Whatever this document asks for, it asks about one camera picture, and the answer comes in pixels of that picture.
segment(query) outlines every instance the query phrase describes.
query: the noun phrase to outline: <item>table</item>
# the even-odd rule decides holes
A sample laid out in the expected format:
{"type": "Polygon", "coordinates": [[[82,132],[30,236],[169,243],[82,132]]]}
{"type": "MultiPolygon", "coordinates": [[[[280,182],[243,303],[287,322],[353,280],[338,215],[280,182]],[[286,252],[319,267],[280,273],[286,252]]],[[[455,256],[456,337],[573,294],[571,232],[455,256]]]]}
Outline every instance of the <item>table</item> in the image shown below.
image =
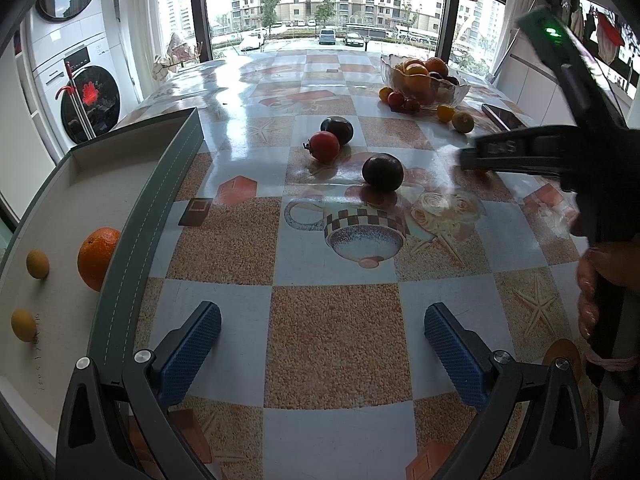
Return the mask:
{"type": "MultiPolygon", "coordinates": [[[[471,136],[493,131],[482,102],[533,124],[467,79],[471,136]]],[[[180,408],[194,410],[229,479],[401,479],[428,440],[455,443],[475,412],[424,337],[435,301],[524,362],[559,338],[584,350],[573,197],[542,178],[461,171],[467,138],[432,112],[391,112],[381,84],[377,54],[256,53],[181,73],[126,119],[200,111],[205,142],[162,233],[136,349],[154,348],[201,300],[220,307],[220,340],[180,408]],[[302,143],[327,115],[355,133],[323,166],[302,143]],[[405,168],[391,198],[360,173],[377,152],[405,168]]],[[[594,389],[579,386],[593,439],[594,389]]]]}

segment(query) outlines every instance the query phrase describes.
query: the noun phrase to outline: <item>car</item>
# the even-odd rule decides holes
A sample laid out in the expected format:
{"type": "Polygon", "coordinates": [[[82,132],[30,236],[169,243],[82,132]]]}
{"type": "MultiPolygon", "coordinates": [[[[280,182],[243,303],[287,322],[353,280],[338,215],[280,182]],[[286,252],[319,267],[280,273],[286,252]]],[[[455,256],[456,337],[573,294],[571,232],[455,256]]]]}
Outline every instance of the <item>car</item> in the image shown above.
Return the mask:
{"type": "Polygon", "coordinates": [[[344,37],[345,45],[364,46],[364,39],[357,32],[350,32],[344,37]]]}
{"type": "Polygon", "coordinates": [[[335,45],[335,30],[332,28],[323,28],[320,31],[320,44],[335,45]]]}
{"type": "Polygon", "coordinates": [[[240,50],[245,52],[246,50],[253,50],[255,48],[260,48],[264,45],[264,38],[266,36],[266,31],[263,28],[258,30],[252,30],[244,38],[242,38],[242,43],[240,43],[240,50]]]}

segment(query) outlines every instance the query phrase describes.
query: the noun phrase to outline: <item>red logo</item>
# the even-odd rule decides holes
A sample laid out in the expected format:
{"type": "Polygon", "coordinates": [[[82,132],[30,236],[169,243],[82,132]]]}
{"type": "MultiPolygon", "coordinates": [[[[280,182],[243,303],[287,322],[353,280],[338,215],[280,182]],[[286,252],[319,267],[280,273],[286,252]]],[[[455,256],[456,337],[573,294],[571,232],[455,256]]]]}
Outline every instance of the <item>red logo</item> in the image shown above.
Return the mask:
{"type": "Polygon", "coordinates": [[[87,106],[95,105],[98,95],[100,92],[97,91],[93,81],[89,81],[82,87],[82,102],[87,106]]]}

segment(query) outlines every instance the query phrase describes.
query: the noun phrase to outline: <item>fruit bowl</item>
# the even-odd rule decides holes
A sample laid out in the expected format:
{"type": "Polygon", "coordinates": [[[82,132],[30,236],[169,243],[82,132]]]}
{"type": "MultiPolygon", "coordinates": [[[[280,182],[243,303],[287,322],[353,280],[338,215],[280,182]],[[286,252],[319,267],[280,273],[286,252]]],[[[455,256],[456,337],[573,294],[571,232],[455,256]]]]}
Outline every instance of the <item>fruit bowl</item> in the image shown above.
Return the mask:
{"type": "Polygon", "coordinates": [[[458,78],[460,85],[423,74],[407,75],[396,68],[397,64],[408,59],[411,58],[393,54],[381,56],[382,81],[405,97],[416,99],[422,108],[435,110],[438,105],[458,106],[469,92],[471,86],[451,68],[449,74],[458,78]]]}

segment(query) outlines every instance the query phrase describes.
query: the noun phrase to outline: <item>washing machine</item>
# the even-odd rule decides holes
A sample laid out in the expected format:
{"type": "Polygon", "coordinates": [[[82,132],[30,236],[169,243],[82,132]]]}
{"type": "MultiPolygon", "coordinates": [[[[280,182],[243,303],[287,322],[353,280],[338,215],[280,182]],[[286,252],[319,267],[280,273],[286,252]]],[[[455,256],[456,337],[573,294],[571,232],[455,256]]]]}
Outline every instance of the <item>washing machine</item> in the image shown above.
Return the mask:
{"type": "Polygon", "coordinates": [[[32,68],[104,33],[100,0],[37,0],[28,14],[32,68]]]}
{"type": "Polygon", "coordinates": [[[67,62],[96,136],[110,131],[124,116],[105,34],[54,56],[34,71],[33,78],[55,141],[65,153],[87,140],[69,95],[63,92],[56,99],[58,90],[68,83],[67,62]]]}

